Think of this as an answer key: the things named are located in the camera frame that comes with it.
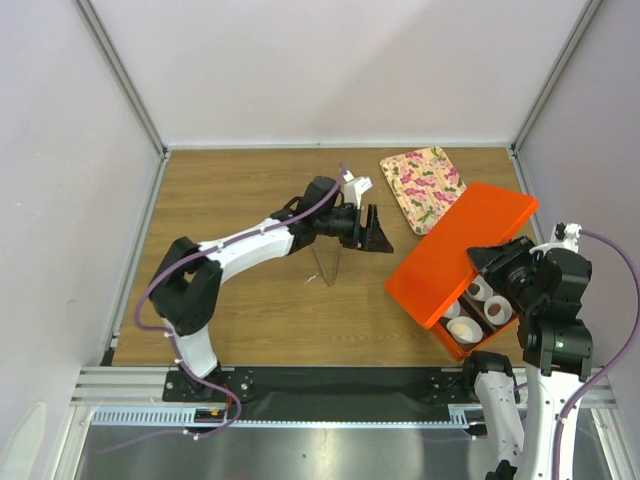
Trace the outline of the metal tongs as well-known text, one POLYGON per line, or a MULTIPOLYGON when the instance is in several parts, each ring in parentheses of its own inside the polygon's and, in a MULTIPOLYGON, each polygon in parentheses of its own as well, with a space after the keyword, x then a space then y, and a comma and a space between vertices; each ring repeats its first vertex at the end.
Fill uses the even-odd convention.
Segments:
POLYGON ((340 244, 327 248, 313 246, 312 251, 325 285, 333 287, 338 277, 342 246, 340 244))

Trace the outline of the orange box lid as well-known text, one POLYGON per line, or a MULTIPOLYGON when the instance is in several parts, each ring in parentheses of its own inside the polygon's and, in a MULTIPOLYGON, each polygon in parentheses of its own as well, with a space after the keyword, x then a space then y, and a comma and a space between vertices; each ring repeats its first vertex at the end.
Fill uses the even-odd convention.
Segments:
POLYGON ((433 328, 477 276, 467 250, 511 240, 538 206, 530 195, 471 184, 386 280, 386 292, 418 325, 433 328))

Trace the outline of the cream oval chocolate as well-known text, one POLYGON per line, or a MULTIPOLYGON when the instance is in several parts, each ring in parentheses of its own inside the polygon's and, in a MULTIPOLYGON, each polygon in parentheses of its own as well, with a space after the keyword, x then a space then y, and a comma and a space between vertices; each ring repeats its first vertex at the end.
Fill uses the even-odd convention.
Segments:
POLYGON ((472 333, 471 329, 464 324, 453 324, 450 328, 451 332, 458 336, 470 335, 472 333))

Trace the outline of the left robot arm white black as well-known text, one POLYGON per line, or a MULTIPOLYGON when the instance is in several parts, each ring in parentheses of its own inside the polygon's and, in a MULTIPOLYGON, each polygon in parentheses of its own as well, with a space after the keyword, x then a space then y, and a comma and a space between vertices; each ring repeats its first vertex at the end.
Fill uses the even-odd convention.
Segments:
POLYGON ((362 198, 372 187, 367 176, 345 170, 339 180, 315 177, 303 195, 259 224, 215 241, 175 240, 151 281, 148 297, 177 348, 185 388, 198 400, 220 388, 220 362, 209 338, 224 283, 264 262, 290 256, 320 236, 347 249, 391 254, 393 246, 379 222, 377 207, 362 198))

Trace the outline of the brown oval chocolate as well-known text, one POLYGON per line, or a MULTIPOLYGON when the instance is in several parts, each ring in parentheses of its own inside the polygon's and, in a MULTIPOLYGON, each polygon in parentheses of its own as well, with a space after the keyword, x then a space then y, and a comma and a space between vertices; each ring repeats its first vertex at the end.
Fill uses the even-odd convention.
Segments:
POLYGON ((489 315, 489 316, 496 316, 496 315, 498 315, 500 312, 501 312, 501 306, 500 306, 500 305, 494 304, 494 305, 491 305, 491 306, 488 308, 488 315, 489 315))

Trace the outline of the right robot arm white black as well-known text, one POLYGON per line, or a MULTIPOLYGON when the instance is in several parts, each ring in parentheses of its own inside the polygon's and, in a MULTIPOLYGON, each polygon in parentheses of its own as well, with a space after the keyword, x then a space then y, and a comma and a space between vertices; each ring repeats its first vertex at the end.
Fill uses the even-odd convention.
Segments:
POLYGON ((591 376, 592 335, 578 313, 592 264, 578 252, 579 227, 560 225, 537 245, 520 237, 470 247, 480 276, 519 318, 526 374, 526 413, 504 355, 475 351, 463 364, 462 394, 480 402, 495 458, 489 479, 570 479, 582 389, 591 376))

